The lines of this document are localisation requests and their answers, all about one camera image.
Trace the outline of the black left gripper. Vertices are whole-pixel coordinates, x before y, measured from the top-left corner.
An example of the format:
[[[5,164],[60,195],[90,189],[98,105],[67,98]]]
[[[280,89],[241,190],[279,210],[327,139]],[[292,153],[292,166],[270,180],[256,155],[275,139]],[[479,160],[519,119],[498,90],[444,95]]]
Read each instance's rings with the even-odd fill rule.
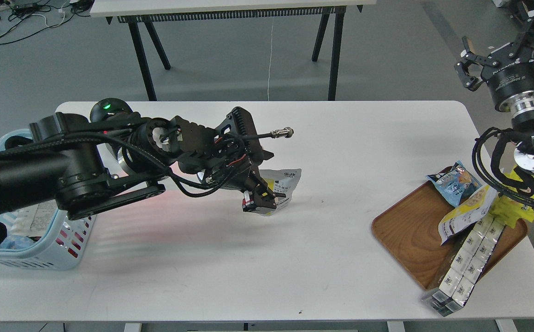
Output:
[[[175,117],[175,160],[181,172],[202,172],[198,183],[175,176],[177,187],[185,185],[206,192],[218,189],[243,192],[244,212],[270,213],[276,202],[286,198],[270,189],[258,167],[274,155],[263,149],[260,139],[276,138],[276,130],[258,134],[249,111],[234,107],[216,128]]]

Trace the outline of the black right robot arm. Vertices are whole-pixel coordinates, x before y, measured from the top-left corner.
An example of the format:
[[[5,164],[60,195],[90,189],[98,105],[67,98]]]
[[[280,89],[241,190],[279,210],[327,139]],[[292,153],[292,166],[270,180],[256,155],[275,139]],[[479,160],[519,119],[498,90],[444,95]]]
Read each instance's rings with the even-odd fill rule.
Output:
[[[495,110],[512,115],[511,128],[492,127],[476,139],[474,170],[497,192],[534,210],[534,10],[519,1],[516,16],[522,27],[515,40],[486,56],[463,37],[454,68],[466,89],[486,84]]]

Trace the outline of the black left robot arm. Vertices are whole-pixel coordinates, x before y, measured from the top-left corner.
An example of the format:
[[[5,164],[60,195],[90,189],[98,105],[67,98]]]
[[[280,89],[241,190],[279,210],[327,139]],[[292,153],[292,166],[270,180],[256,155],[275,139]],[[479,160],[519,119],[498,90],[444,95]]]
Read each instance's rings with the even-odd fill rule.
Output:
[[[0,151],[0,214],[54,200],[71,220],[158,196],[166,178],[188,197],[237,190],[244,212],[274,211],[285,195],[260,175],[260,164],[273,157],[260,139],[294,134],[290,127],[258,134],[241,107],[216,128],[113,107],[90,118],[57,112],[30,131],[31,139],[15,138]],[[6,237],[0,223],[0,244]]]

